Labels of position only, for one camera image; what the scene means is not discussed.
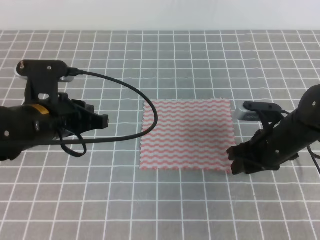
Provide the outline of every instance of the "cloth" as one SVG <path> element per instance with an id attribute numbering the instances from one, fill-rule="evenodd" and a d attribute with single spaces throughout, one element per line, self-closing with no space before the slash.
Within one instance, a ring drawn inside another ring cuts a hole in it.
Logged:
<path id="1" fill-rule="evenodd" d="M 154 100 L 159 120 L 141 139 L 140 169 L 206 169 L 230 172 L 226 150 L 235 145 L 227 99 Z M 144 103 L 142 129 L 154 121 Z"/>

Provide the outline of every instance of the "grid mat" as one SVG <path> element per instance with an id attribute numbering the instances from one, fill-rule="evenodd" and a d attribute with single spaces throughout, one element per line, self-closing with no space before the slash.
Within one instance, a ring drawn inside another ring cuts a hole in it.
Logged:
<path id="1" fill-rule="evenodd" d="M 151 99 L 226 98 L 233 111 L 253 100 L 293 111 L 320 83 L 320 31 L 0 31 L 2 106 L 23 103 L 26 82 L 14 76 L 22 59 L 63 60 Z M 59 87 L 109 114 L 109 128 L 85 137 L 140 131 L 143 101 L 128 89 L 91 77 Z M 260 127 L 234 120 L 237 143 Z M 233 176 L 139 170 L 139 149 L 139 140 L 95 144 L 78 159 L 43 146 L 2 162 L 0 239 L 320 239 L 320 177 L 306 150 L 279 171 Z"/>

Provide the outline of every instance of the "cable connector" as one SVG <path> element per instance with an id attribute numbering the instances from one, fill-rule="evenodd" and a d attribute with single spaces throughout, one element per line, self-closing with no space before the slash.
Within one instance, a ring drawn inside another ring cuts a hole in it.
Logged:
<path id="1" fill-rule="evenodd" d="M 78 75 L 83 75 L 84 74 L 84 71 L 83 70 L 80 70 L 76 67 L 68 67 L 68 73 L 67 75 L 68 76 L 78 76 Z"/>

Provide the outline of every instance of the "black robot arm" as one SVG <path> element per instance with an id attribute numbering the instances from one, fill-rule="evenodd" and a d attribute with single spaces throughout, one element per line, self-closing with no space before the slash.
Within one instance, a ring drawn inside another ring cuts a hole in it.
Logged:
<path id="1" fill-rule="evenodd" d="M 274 103 L 245 102 L 236 110 L 239 120 L 260 121 L 258 130 L 250 141 L 227 150 L 234 175 L 276 171 L 286 161 L 299 157 L 298 152 L 320 139 L 320 85 L 308 89 L 298 108 L 286 117 L 286 111 Z"/>
<path id="2" fill-rule="evenodd" d="M 87 152 L 86 144 L 140 138 L 157 125 L 158 114 L 151 100 L 123 81 L 68 67 L 57 60 L 22 60 L 16 67 L 16 73 L 27 80 L 25 101 L 21 106 L 0 106 L 0 161 L 14 160 L 23 150 L 45 145 L 61 145 L 67 154 L 81 157 Z M 68 83 L 77 75 L 102 78 L 134 91 L 150 105 L 154 114 L 153 124 L 145 131 L 128 136 L 83 139 L 81 134 L 84 132 L 107 128 L 109 116 L 95 114 L 93 105 L 69 99 L 67 93 L 58 92 L 58 82 Z M 46 94 L 48 98 L 40 99 L 40 94 Z M 73 135 L 78 139 L 63 139 Z M 72 144 L 82 144 L 83 152 L 75 152 L 67 146 Z"/>

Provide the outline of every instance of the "white background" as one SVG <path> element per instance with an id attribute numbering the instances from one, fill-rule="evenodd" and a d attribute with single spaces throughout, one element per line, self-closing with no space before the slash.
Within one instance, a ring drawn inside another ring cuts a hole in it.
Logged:
<path id="1" fill-rule="evenodd" d="M 0 0 L 2 30 L 318 30 L 319 0 Z"/>

